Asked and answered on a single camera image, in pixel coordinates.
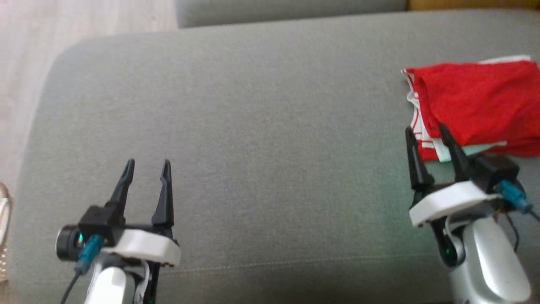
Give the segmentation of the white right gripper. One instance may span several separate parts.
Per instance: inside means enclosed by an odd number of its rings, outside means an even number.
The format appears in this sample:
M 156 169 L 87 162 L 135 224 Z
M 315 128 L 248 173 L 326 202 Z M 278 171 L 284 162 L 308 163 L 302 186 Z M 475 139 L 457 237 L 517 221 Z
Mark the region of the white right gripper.
M 455 173 L 455 183 L 426 195 L 409 210 L 411 223 L 420 227 L 426 223 L 469 209 L 484 201 L 500 198 L 498 193 L 485 193 L 470 179 L 470 162 L 454 139 L 446 124 L 439 125 L 440 138 L 448 148 Z M 411 127 L 405 129 L 410 186 L 424 190 L 434 185 L 434 177 L 428 173 L 422 160 L 419 145 Z

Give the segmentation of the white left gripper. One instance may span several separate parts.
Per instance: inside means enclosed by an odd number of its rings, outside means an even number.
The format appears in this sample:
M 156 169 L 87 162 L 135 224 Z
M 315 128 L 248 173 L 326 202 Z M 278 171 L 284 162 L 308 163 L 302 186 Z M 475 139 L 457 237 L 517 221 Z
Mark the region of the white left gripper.
M 134 169 L 135 160 L 130 158 L 105 206 L 113 206 L 121 212 L 125 210 Z M 162 188 L 156 210 L 152 216 L 152 225 L 174 226 L 172 168 L 169 159 L 164 161 L 160 181 Z M 144 260 L 169 266 L 176 266 L 181 261 L 181 249 L 173 240 L 158 233 L 141 229 L 122 229 L 115 245 L 106 246 L 101 249 L 101 252 L 121 258 Z

